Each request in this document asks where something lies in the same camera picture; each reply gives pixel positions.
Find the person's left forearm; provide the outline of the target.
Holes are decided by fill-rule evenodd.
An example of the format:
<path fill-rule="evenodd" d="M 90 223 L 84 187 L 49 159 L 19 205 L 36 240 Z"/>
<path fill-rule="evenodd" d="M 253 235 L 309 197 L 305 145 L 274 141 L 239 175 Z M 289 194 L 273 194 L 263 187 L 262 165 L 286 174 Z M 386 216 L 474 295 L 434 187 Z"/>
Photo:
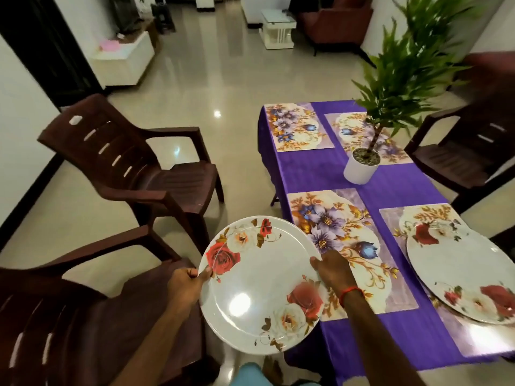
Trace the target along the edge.
<path fill-rule="evenodd" d="M 109 386 L 157 386 L 178 330 L 191 307 L 172 302 Z"/>

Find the white low cabinet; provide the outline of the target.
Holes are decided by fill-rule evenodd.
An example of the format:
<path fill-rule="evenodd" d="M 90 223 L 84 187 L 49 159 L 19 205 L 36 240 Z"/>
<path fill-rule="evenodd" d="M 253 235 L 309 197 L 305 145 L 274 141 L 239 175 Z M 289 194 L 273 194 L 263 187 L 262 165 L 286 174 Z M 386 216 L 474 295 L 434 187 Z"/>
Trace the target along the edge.
<path fill-rule="evenodd" d="M 155 56 L 147 31 L 116 51 L 98 51 L 89 59 L 102 88 L 137 85 Z"/>

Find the floral placemat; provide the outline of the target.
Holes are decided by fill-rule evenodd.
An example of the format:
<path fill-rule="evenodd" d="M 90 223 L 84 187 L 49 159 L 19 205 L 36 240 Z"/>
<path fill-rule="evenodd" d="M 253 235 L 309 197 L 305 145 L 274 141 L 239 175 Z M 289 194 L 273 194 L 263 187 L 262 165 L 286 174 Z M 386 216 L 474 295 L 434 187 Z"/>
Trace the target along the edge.
<path fill-rule="evenodd" d="M 460 224 L 467 226 L 447 203 L 385 208 L 381 209 L 380 213 L 408 261 L 406 240 L 416 223 L 458 220 Z M 515 324 L 493 325 L 465 317 L 436 298 L 420 279 L 419 281 L 442 324 L 464 357 L 515 357 Z"/>
<path fill-rule="evenodd" d="M 357 148 L 367 148 L 374 136 L 373 126 L 365 121 L 365 112 L 325 114 L 325 118 L 347 154 Z M 386 130 L 382 131 L 374 150 L 380 155 L 383 166 L 413 162 Z"/>
<path fill-rule="evenodd" d="M 266 104 L 264 110 L 277 152 L 334 148 L 312 103 Z"/>
<path fill-rule="evenodd" d="M 293 223 L 319 253 L 338 250 L 376 314 L 419 305 L 355 188 L 287 194 Z"/>

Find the black door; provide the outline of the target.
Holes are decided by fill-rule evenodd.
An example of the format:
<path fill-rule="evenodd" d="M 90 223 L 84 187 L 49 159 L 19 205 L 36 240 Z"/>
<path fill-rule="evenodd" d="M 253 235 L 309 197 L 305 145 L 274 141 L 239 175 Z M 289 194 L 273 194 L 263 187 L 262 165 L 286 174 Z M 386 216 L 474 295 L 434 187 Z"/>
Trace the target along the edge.
<path fill-rule="evenodd" d="M 0 0 L 0 35 L 58 109 L 105 94 L 55 0 Z"/>

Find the dark plastic stool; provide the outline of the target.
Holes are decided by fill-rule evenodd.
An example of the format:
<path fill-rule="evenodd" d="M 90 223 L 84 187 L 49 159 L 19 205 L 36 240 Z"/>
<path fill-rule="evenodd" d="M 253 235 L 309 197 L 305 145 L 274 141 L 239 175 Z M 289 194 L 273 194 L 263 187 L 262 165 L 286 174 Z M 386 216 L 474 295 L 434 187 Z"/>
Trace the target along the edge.
<path fill-rule="evenodd" d="M 171 18 L 171 12 L 165 3 L 151 4 L 151 12 L 160 34 L 176 32 L 175 24 Z"/>

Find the red thread wristband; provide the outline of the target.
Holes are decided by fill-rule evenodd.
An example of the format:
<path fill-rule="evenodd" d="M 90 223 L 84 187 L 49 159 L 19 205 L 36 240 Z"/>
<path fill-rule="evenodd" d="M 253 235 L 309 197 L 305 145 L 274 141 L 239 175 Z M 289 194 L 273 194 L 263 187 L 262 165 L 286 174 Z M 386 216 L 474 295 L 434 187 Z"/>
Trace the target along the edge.
<path fill-rule="evenodd" d="M 345 288 L 338 297 L 338 300 L 341 307 L 345 309 L 346 303 L 356 298 L 366 299 L 363 290 L 357 285 Z"/>

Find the person's left hand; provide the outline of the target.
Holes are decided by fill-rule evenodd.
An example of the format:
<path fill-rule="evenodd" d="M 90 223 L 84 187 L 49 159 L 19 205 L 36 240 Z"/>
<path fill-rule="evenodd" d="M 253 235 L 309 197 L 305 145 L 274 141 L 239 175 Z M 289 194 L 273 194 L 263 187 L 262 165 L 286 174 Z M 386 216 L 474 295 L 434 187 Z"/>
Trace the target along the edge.
<path fill-rule="evenodd" d="M 196 283 L 197 268 L 180 268 L 168 282 L 168 308 L 176 312 L 190 311 L 200 298 L 203 284 Z"/>

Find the white glass-top side table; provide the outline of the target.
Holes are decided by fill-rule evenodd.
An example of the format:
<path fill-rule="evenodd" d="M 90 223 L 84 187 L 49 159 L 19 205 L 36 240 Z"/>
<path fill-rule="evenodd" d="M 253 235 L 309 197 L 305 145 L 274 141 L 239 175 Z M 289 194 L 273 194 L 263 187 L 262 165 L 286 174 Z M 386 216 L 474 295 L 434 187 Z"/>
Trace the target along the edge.
<path fill-rule="evenodd" d="M 288 10 L 264 9 L 260 37 L 266 50 L 288 50 L 294 48 L 292 31 L 297 22 Z"/>

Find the person's right forearm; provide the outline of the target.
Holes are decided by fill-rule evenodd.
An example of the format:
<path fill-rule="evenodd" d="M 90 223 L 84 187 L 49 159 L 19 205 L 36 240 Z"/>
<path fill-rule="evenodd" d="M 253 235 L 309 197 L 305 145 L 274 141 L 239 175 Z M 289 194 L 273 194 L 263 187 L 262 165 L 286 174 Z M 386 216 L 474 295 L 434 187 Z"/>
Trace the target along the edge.
<path fill-rule="evenodd" d="M 426 386 L 366 299 L 344 309 L 370 386 Z"/>

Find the person's right hand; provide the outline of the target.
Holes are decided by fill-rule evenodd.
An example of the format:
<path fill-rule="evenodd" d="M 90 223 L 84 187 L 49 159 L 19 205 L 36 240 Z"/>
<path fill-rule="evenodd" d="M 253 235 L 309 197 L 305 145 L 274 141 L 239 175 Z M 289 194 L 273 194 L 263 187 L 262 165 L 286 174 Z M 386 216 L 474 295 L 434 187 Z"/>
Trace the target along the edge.
<path fill-rule="evenodd" d="M 337 298 L 345 288 L 357 285 L 349 262 L 338 251 L 327 251 L 321 255 L 321 259 L 324 260 L 325 267 L 322 271 L 317 271 L 318 275 Z"/>

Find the green plant in white pot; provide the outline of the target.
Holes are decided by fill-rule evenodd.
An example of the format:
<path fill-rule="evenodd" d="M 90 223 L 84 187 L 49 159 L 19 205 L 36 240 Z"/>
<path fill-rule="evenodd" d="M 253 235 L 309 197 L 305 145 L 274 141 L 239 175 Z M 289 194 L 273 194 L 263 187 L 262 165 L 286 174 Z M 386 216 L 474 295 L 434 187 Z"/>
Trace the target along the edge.
<path fill-rule="evenodd" d="M 391 136 L 399 130 L 421 130 L 424 112 L 435 111 L 430 103 L 442 89 L 453 86 L 454 75 L 468 69 L 456 58 L 460 45 L 452 33 L 456 21 L 477 15 L 474 0 L 392 0 L 406 28 L 399 34 L 393 17 L 383 26 L 382 50 L 369 56 L 363 66 L 366 83 L 352 81 L 361 97 L 355 103 L 366 110 L 364 123 L 373 135 L 364 146 L 348 153 L 345 179 L 355 185 L 368 183 L 381 164 L 376 145 L 384 129 Z"/>

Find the black television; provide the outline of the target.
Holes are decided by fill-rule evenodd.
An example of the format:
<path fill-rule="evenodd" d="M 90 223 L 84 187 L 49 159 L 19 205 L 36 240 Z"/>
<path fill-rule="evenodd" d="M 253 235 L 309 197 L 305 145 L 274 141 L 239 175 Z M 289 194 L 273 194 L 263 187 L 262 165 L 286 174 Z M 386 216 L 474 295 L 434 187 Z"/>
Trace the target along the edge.
<path fill-rule="evenodd" d="M 108 0 L 119 33 L 136 31 L 141 20 L 135 0 Z"/>

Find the white rose-print plate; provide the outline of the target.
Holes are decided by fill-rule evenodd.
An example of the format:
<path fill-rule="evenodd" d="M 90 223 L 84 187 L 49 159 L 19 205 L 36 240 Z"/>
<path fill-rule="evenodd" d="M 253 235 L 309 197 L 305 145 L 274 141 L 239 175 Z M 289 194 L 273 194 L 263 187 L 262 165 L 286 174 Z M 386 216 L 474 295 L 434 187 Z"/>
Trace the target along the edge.
<path fill-rule="evenodd" d="M 458 220 L 416 223 L 406 240 L 411 266 L 445 305 L 477 322 L 515 324 L 515 263 Z"/>
<path fill-rule="evenodd" d="M 267 356 L 301 343 L 322 320 L 328 293 L 310 258 L 320 254 L 287 220 L 251 216 L 216 234 L 200 306 L 211 330 L 242 353 Z"/>

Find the purple tablecloth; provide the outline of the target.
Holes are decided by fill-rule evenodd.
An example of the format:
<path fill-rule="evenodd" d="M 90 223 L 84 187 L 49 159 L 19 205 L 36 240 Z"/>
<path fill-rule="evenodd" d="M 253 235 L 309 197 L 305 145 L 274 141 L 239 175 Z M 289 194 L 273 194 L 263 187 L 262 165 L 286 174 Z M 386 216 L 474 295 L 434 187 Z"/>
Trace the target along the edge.
<path fill-rule="evenodd" d="M 315 255 L 338 256 L 355 280 L 325 299 L 301 283 L 287 305 L 318 325 L 333 381 L 364 375 L 357 333 L 371 364 L 401 379 L 393 362 L 417 370 L 515 356 L 515 263 L 472 230 L 408 158 L 369 167 L 343 142 L 366 137 L 365 113 L 353 101 L 265 104 L 258 149 L 284 219 Z"/>

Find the person's foot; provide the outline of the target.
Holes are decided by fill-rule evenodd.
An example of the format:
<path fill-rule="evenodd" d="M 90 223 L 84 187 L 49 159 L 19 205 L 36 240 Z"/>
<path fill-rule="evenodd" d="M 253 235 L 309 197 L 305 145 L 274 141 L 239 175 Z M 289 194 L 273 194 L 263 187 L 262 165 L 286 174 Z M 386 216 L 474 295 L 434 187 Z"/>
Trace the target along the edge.
<path fill-rule="evenodd" d="M 262 373 L 273 386 L 283 386 L 284 376 L 278 360 L 266 356 L 262 365 Z"/>

